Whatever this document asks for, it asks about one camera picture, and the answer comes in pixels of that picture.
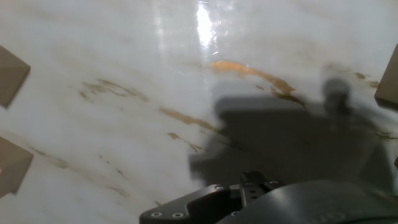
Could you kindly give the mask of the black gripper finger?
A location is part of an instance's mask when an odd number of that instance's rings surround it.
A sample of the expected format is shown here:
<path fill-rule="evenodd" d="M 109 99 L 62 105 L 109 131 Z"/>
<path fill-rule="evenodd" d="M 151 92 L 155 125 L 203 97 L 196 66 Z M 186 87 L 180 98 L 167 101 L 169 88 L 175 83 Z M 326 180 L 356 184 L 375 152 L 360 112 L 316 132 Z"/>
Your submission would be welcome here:
<path fill-rule="evenodd" d="M 143 212 L 140 224 L 210 224 L 237 215 L 264 194 L 282 186 L 258 171 L 246 171 L 234 185 L 213 184 Z"/>

